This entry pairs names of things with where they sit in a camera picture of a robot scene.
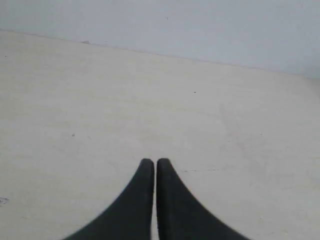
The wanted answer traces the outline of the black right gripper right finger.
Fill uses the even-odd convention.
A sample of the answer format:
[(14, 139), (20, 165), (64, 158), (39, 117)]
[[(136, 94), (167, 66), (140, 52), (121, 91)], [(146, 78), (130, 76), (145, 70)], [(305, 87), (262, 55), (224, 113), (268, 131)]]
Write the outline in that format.
[(161, 240), (246, 240), (188, 190), (168, 158), (156, 165), (156, 215)]

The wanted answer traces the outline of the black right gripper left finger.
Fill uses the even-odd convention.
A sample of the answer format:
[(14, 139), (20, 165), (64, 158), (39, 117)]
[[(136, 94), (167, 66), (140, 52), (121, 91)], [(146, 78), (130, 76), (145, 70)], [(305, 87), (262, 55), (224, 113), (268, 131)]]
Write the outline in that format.
[(155, 166), (144, 158), (132, 179), (99, 216), (67, 240), (150, 240)]

